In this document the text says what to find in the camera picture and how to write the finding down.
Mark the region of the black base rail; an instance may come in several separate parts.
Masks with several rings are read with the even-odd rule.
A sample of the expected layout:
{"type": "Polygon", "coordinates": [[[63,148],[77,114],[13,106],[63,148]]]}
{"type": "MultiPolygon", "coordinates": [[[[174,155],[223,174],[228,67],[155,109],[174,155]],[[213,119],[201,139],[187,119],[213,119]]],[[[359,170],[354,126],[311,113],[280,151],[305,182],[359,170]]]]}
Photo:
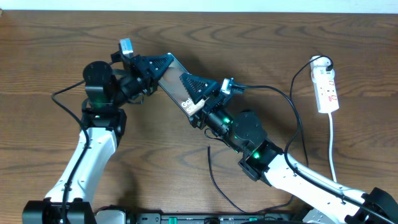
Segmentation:
{"type": "Polygon", "coordinates": [[[139,213],[134,216],[137,224],[238,224],[238,223],[294,223],[290,215],[161,215],[139,213]]]}

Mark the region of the white power strip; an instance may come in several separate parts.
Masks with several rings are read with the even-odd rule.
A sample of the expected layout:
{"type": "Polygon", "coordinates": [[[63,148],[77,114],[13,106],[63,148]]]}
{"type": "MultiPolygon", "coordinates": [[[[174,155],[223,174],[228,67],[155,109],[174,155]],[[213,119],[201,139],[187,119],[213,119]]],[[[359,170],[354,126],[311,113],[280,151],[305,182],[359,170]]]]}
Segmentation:
{"type": "Polygon", "coordinates": [[[318,112],[327,114],[338,110],[335,71],[331,66],[331,60],[316,55],[310,59],[310,67],[318,112]]]}

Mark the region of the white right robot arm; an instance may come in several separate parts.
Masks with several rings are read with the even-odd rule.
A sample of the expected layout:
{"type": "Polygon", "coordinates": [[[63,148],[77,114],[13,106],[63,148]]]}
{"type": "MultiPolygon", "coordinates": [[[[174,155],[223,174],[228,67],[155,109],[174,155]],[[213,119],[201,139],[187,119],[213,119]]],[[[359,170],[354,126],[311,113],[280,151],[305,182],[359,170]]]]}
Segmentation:
{"type": "Polygon", "coordinates": [[[217,140],[242,153],[239,166],[253,181],[298,197],[333,223],[397,223],[397,202],[387,192],[375,187],[367,194],[327,179],[296,161],[287,148],[276,146],[254,112],[230,116],[224,104],[233,91],[243,91],[245,86],[228,80],[225,89],[189,73],[179,79],[189,101],[197,106],[190,115],[192,126],[209,127],[217,140]]]}

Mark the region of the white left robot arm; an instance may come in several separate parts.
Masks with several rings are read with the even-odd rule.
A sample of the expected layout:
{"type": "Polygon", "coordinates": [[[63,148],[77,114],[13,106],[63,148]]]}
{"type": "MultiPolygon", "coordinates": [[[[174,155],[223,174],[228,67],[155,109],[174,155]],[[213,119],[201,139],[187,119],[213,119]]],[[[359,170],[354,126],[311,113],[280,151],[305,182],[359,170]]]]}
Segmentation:
{"type": "Polygon", "coordinates": [[[116,52],[110,63],[95,61],[83,70],[87,99],[82,117],[72,114],[80,137],[63,174],[43,200],[30,200],[22,212],[23,223],[128,223],[128,212],[111,208],[95,213],[91,207],[104,168],[124,135],[127,116],[122,106],[151,95],[174,62],[172,54],[143,57],[116,52]]]}

